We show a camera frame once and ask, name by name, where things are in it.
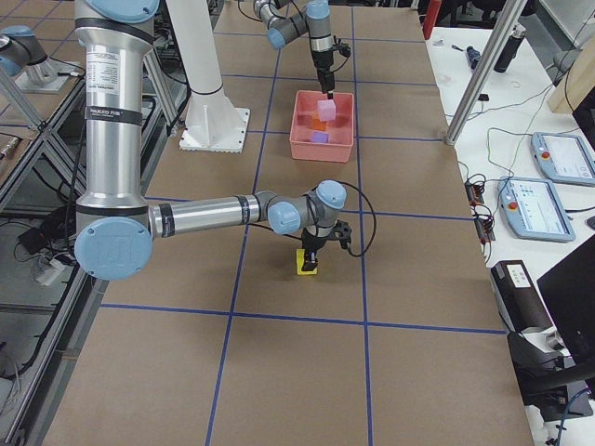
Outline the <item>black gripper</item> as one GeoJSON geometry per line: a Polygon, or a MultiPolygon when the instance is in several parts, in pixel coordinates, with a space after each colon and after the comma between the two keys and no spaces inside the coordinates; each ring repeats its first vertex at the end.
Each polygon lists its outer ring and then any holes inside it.
{"type": "Polygon", "coordinates": [[[341,40],[310,40],[311,56],[317,71],[321,91],[328,99],[334,98],[335,70],[334,53],[338,52],[344,59],[351,55],[350,46],[341,40]]]}
{"type": "Polygon", "coordinates": [[[346,221],[337,220],[332,228],[309,226],[301,232],[300,271],[316,272],[318,268],[317,252],[327,242],[339,242],[343,250],[350,250],[351,227],[346,221]]]}

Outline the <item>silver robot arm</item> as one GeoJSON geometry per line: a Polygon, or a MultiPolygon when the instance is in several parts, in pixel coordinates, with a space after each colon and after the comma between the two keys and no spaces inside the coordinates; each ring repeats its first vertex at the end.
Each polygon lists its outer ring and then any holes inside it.
{"type": "Polygon", "coordinates": [[[271,46],[284,48],[299,37],[308,36],[311,58],[323,94],[334,98],[336,77],[335,53],[345,60],[351,55],[350,46],[332,33],[330,6],[327,1],[309,1],[303,8],[289,17],[282,16],[281,9],[292,1],[254,1],[256,18],[267,28],[271,46]]]}
{"type": "MultiPolygon", "coordinates": [[[[142,75],[153,51],[155,1],[79,1],[75,32],[86,49],[86,189],[77,200],[75,258],[89,275],[122,280],[141,271],[157,238],[267,222],[298,233],[302,268],[317,267],[329,241],[350,248],[350,226],[338,219],[347,193],[325,180],[298,196],[271,191],[150,205],[140,191],[142,75]]],[[[187,76],[189,109],[182,148],[239,152],[250,112],[225,94],[208,6],[167,5],[187,76]]]]}

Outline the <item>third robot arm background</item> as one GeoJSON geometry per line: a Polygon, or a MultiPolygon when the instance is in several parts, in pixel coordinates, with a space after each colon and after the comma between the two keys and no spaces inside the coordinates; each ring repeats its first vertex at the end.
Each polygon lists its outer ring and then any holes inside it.
{"type": "Polygon", "coordinates": [[[23,72],[35,88],[57,81],[59,72],[38,41],[33,30],[25,25],[1,30],[1,68],[10,77],[23,72]]]}

